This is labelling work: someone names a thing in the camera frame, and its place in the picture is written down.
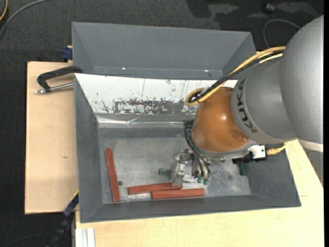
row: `wooden table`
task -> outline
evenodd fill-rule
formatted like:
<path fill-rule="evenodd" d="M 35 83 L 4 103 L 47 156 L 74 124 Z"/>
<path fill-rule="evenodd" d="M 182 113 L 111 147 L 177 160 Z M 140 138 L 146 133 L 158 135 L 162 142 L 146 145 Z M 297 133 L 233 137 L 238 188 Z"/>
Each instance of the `wooden table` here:
<path fill-rule="evenodd" d="M 78 187 L 72 90 L 36 95 L 38 74 L 69 63 L 29 62 L 25 213 L 63 211 Z M 57 84 L 71 79 L 59 79 Z M 323 188 L 297 141 L 286 148 L 301 207 L 80 223 L 96 246 L 324 246 Z"/>

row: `metal clamp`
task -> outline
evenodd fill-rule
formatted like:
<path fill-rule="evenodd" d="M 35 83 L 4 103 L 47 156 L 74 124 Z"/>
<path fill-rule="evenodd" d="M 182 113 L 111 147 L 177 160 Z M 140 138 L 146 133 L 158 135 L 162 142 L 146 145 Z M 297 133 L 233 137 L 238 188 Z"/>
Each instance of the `metal clamp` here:
<path fill-rule="evenodd" d="M 71 74 L 71 73 L 83 73 L 83 72 L 77 66 L 70 66 L 70 67 L 56 69 L 51 72 L 40 74 L 36 81 L 43 89 L 36 91 L 36 93 L 38 93 L 38 94 L 49 93 L 49 92 L 52 92 L 55 90 L 60 90 L 60 89 L 66 88 L 66 87 L 73 86 L 74 83 L 72 82 L 72 83 L 67 83 L 67 84 L 63 84 L 63 85 L 59 85 L 59 86 L 55 86 L 55 87 L 50 87 L 48 85 L 48 83 L 46 82 L 46 80 L 50 80 L 50 79 L 64 76 L 64 75 Z"/>

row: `black carpet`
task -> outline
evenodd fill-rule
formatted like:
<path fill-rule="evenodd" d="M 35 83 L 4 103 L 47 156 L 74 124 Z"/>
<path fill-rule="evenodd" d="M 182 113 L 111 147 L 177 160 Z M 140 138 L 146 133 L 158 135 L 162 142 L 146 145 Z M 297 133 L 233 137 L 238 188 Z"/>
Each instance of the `black carpet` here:
<path fill-rule="evenodd" d="M 36 0 L 9 0 L 7 18 Z M 263 27 L 271 19 L 303 26 L 323 14 L 324 0 L 278 0 L 276 11 L 264 14 L 265 0 L 61 0 L 45 2 L 19 14 L 0 39 L 0 247 L 44 246 L 60 214 L 24 216 L 25 63 L 64 61 L 70 45 L 71 21 L 133 25 L 243 30 L 252 33 L 257 49 L 266 48 Z M 286 45 L 297 28 L 273 22 L 268 44 Z M 70 245 L 70 235 L 61 246 Z"/>

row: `kuka logo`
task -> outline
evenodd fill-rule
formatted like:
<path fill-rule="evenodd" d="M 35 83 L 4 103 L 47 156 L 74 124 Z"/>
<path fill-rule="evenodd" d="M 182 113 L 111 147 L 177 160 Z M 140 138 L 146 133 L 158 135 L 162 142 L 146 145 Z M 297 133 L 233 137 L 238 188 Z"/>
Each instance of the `kuka logo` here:
<path fill-rule="evenodd" d="M 245 122 L 246 127 L 248 127 L 252 133 L 255 133 L 255 132 L 257 132 L 257 130 L 253 127 L 252 123 L 249 121 L 248 116 L 245 112 L 245 109 L 243 108 L 243 102 L 242 102 L 243 92 L 242 92 L 242 90 L 243 90 L 243 83 L 245 82 L 245 80 L 246 79 L 241 81 L 239 84 L 239 87 L 238 87 L 240 92 L 237 93 L 237 100 L 238 100 L 237 107 L 238 108 L 240 107 L 239 113 L 242 115 L 242 121 Z"/>

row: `red wooden block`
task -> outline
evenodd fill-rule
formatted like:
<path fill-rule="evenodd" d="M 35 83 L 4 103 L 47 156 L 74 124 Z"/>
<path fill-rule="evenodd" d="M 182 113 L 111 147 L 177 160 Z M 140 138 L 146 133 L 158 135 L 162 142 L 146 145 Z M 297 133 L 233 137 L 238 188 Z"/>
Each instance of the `red wooden block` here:
<path fill-rule="evenodd" d="M 160 190 L 152 192 L 152 199 L 174 199 L 174 198 L 187 198 L 187 197 L 199 197 L 204 196 L 204 188 L 189 188 L 189 189 L 179 189 L 179 190 Z"/>
<path fill-rule="evenodd" d="M 117 174 L 115 172 L 114 159 L 111 148 L 105 149 L 105 158 L 108 171 L 109 184 L 111 186 L 113 202 L 120 201 L 119 185 L 117 180 Z"/>
<path fill-rule="evenodd" d="M 135 194 L 147 193 L 147 192 L 158 191 L 158 190 L 170 190 L 170 189 L 181 189 L 181 188 L 182 185 L 173 186 L 171 182 L 166 182 L 166 183 L 129 187 L 128 194 L 135 195 Z"/>

